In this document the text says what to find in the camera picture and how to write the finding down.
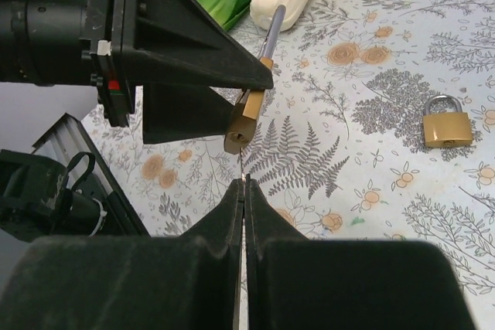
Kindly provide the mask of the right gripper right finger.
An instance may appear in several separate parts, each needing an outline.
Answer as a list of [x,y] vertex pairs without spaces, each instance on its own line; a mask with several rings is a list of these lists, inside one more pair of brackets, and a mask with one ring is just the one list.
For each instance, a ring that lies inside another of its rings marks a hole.
[[311,240],[244,186],[251,329],[473,329],[443,252],[420,240]]

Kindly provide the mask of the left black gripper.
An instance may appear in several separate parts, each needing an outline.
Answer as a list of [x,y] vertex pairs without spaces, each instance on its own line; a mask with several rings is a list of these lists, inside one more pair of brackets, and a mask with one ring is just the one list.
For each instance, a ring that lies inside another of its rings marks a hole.
[[209,87],[273,87],[270,69],[196,0],[87,0],[80,43],[89,84],[112,127],[128,126],[135,86],[146,83],[145,144],[225,134],[234,105]]

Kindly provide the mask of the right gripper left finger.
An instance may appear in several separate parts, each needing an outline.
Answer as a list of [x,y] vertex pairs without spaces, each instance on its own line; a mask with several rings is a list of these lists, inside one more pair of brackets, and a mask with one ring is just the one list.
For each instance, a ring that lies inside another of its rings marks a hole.
[[3,329],[236,329],[244,183],[175,237],[36,240],[1,296]]

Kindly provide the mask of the large brass long-shackle padlock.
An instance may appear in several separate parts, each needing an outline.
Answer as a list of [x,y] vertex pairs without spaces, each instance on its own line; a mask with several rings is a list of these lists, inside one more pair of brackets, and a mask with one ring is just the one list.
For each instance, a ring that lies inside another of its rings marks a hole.
[[[285,12],[284,5],[277,7],[261,48],[259,61],[269,72],[273,68],[272,57]],[[232,155],[240,154],[249,145],[256,132],[264,100],[265,90],[250,89],[242,91],[234,106],[234,112],[224,137],[225,152]]]

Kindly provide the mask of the small metal key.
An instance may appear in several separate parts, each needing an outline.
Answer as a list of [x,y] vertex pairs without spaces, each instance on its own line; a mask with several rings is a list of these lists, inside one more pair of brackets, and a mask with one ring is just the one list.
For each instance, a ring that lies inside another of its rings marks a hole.
[[241,172],[241,181],[245,184],[246,182],[246,172],[244,170],[244,152],[243,148],[240,148],[239,150],[239,166],[240,166],[240,172]]

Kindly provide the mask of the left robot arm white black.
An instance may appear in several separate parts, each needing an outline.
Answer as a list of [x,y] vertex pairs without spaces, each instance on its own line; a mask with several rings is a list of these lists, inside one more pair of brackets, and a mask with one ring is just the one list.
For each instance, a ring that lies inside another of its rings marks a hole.
[[[1,0],[1,79],[93,87],[113,127],[128,126],[143,89],[145,144],[252,138],[270,69],[197,0]],[[2,150],[1,228],[49,235],[145,235],[114,176],[72,117],[57,158]]]

